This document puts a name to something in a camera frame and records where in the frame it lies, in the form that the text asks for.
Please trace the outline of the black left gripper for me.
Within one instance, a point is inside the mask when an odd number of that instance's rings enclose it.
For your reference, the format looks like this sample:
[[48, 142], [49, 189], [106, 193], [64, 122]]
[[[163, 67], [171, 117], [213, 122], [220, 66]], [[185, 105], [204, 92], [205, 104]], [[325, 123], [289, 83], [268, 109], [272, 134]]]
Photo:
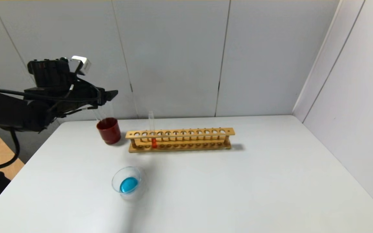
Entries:
[[84, 101], [74, 103], [74, 108], [97, 109], [99, 106], [104, 105], [105, 101], [112, 101], [118, 93], [118, 90], [105, 91], [103, 88], [96, 87], [76, 77], [74, 79], [74, 98], [84, 99]]

